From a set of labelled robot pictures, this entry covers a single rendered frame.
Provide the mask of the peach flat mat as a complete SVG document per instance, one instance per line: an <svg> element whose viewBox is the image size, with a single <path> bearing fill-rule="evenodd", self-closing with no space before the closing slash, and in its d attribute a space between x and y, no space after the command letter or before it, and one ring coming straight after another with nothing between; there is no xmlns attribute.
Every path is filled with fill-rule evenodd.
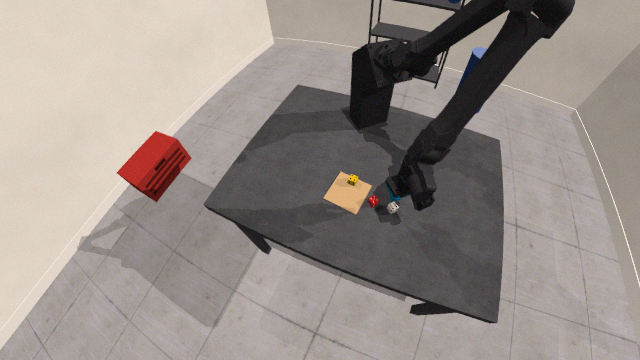
<svg viewBox="0 0 640 360"><path fill-rule="evenodd" d="M358 180L356 185L348 184L350 175L340 172L323 199L357 214L372 185Z"/></svg>

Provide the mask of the yellow die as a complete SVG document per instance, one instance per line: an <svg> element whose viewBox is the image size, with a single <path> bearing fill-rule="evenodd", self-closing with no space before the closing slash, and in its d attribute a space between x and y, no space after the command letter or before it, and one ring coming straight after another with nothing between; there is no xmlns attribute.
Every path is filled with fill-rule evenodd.
<svg viewBox="0 0 640 360"><path fill-rule="evenodd" d="M349 179L348 179L348 184L351 184L351 185L355 186L357 181L358 181L358 176L355 176L355 175L351 174Z"/></svg>

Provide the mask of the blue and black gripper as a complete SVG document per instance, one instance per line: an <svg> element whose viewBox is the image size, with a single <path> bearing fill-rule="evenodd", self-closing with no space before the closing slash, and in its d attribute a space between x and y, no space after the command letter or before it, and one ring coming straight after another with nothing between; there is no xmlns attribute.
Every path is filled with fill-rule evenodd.
<svg viewBox="0 0 640 360"><path fill-rule="evenodd" d="M386 184L387 184L386 186L387 186L387 188L389 190L390 198L391 198L392 202L394 202L395 199L397 201L397 200L401 199L401 197L403 198L403 197L406 197L406 196L410 195L410 192L406 193L404 195L401 195L400 191L398 190L397 182L398 182L400 176L402 176L405 180L407 179L401 174L400 170L399 170L398 175L395 175L395 176L392 176L392 177L389 177L389 178L386 179Z"/></svg>

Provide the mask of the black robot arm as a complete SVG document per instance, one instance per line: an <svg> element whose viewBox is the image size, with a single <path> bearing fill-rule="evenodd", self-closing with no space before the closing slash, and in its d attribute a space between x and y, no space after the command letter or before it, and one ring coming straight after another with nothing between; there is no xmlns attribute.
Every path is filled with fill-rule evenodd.
<svg viewBox="0 0 640 360"><path fill-rule="evenodd" d="M451 151L462 129L520 59L539 39L550 39L574 5L575 0L471 0L415 42L410 40L396 48L383 44L374 62L392 78L400 80L405 71L412 78L423 77L437 63L440 53L510 11L498 35L451 100L407 150L400 168L407 179L400 176L397 188L401 195L410 192L415 210L423 211L435 201L437 186L431 165Z"/></svg>

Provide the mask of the red die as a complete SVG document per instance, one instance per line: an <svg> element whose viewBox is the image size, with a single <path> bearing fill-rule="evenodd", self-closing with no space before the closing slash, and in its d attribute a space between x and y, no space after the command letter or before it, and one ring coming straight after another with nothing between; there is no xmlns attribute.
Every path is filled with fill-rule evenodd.
<svg viewBox="0 0 640 360"><path fill-rule="evenodd" d="M376 197L376 195L373 195L368 199L368 203L371 207L374 207L379 203L379 199Z"/></svg>

